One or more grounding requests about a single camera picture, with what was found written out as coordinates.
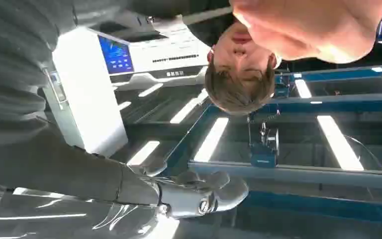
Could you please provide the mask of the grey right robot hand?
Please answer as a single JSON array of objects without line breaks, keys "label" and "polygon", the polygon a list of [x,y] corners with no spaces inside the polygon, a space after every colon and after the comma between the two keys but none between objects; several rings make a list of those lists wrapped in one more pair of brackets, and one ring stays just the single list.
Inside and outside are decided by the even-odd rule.
[{"label": "grey right robot hand", "polygon": [[51,131],[0,133],[0,239],[170,238],[181,218],[233,209],[248,191],[223,172],[150,177]]}]

